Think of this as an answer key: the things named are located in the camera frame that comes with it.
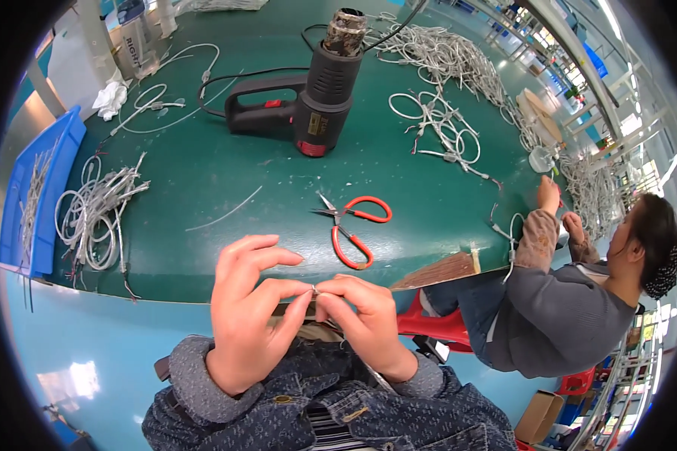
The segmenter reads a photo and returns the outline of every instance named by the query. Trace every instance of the woman's hand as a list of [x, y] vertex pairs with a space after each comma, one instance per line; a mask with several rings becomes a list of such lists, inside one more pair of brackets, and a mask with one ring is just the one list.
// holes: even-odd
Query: woman's hand
[[[216, 348], [206, 356], [211, 379], [230, 396], [262, 381], [278, 365], [303, 324], [313, 293], [310, 284], [268, 278], [254, 289], [264, 269], [296, 266], [297, 253], [274, 248], [278, 235], [250, 235], [221, 251], [211, 295]], [[266, 324], [279, 301], [298, 296], [275, 328]]]
[[582, 218], [575, 212], [567, 212], [562, 214], [562, 223], [565, 226], [567, 232], [569, 232], [569, 238], [578, 245], [584, 242], [584, 229], [582, 228]]
[[552, 216], [557, 214], [557, 210], [560, 208], [560, 190], [548, 176], [542, 176], [542, 182], [536, 192], [536, 201], [540, 210], [544, 210]]
[[398, 340], [396, 303], [388, 289], [343, 274], [317, 284], [316, 289], [321, 292], [316, 298], [316, 320], [333, 318], [361, 360], [391, 383], [406, 382], [416, 374], [416, 356]]

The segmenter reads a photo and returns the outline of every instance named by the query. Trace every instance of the sleeve cuff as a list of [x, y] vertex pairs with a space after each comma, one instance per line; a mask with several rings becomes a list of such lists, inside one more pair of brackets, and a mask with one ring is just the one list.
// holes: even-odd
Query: sleeve cuff
[[263, 386], [253, 385], [239, 400], [224, 393], [206, 368], [206, 356], [214, 347], [212, 338], [197, 335], [184, 338], [170, 353], [170, 379], [178, 401], [191, 416], [228, 423], [258, 400]]
[[405, 383], [391, 384], [399, 395], [408, 398], [433, 398], [444, 386], [444, 373], [439, 365], [414, 352], [419, 368], [416, 374]]

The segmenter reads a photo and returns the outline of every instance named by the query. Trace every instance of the scissors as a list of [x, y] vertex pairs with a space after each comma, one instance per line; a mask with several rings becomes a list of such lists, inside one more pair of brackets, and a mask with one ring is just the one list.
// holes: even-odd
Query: scissors
[[[334, 217], [334, 227], [331, 229], [331, 241], [334, 243], [334, 250], [339, 260], [341, 260], [346, 266], [348, 266], [351, 269], [361, 270], [371, 266], [371, 264], [374, 263], [374, 255], [371, 253], [369, 248], [367, 248], [366, 245], [361, 241], [361, 239], [359, 239], [356, 235], [351, 235], [346, 229], [344, 229], [339, 222], [341, 221], [342, 216], [346, 213], [351, 213], [354, 216], [368, 219], [369, 221], [388, 222], [389, 220], [391, 220], [392, 216], [391, 209], [389, 208], [388, 204], [382, 201], [381, 199], [373, 197], [371, 195], [362, 195], [360, 197], [355, 198], [353, 201], [347, 203], [342, 210], [337, 210], [336, 207], [334, 207], [334, 204], [331, 203], [326, 197], [324, 197], [323, 194], [321, 194], [320, 192], [317, 192], [317, 194], [321, 197], [321, 200], [323, 201], [323, 203], [326, 204], [326, 207], [328, 208], [314, 209], [313, 211], [316, 213], [322, 213]], [[360, 202], [377, 203], [386, 212], [386, 218], [374, 216], [366, 212], [361, 212], [360, 210], [353, 210], [352, 206]], [[341, 243], [339, 242], [339, 232], [343, 233], [346, 236], [346, 238], [348, 238], [357, 248], [359, 248], [361, 252], [363, 252], [363, 254], [368, 259], [366, 263], [355, 263], [351, 261], [348, 257], [346, 257], [346, 255], [343, 253], [343, 250], [341, 250]]]

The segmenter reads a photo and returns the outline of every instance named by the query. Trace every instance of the red scissor handle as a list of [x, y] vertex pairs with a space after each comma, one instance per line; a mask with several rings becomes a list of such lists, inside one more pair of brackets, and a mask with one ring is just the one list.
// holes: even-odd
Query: red scissor handle
[[357, 197], [353, 201], [347, 203], [343, 208], [347, 209], [347, 210], [351, 209], [352, 206], [354, 206], [354, 205], [356, 205], [357, 203], [360, 203], [360, 202], [377, 203], [382, 209], [384, 209], [384, 212], [386, 212], [386, 218], [374, 216], [374, 215], [366, 213], [366, 212], [361, 212], [360, 210], [351, 210], [351, 212], [354, 216], [358, 216], [359, 218], [368, 219], [369, 221], [374, 221], [374, 222], [388, 222], [388, 221], [391, 220], [393, 213], [391, 213], [391, 208], [389, 208], [388, 203], [385, 203], [381, 199], [376, 198], [372, 195], [362, 195], [360, 197]]
[[361, 241], [361, 239], [359, 239], [356, 235], [350, 235], [349, 240], [351, 240], [351, 242], [357, 248], [359, 248], [361, 252], [364, 253], [366, 258], [368, 258], [368, 261], [366, 263], [355, 263], [349, 260], [349, 258], [346, 257], [346, 255], [343, 253], [343, 250], [341, 250], [341, 243], [339, 242], [339, 226], [334, 226], [331, 229], [331, 241], [334, 243], [334, 250], [339, 260], [341, 260], [346, 266], [348, 266], [351, 269], [361, 270], [371, 266], [371, 264], [374, 263], [374, 255], [371, 253], [369, 248], [367, 248], [366, 245]]

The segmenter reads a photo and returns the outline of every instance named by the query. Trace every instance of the jeans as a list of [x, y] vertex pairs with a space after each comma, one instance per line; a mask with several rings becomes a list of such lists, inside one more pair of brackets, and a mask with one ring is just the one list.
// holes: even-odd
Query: jeans
[[469, 344], [479, 361], [489, 367], [487, 334], [504, 299], [502, 280], [507, 270], [490, 271], [424, 287], [427, 300], [436, 313], [446, 316], [457, 308], [469, 334]]

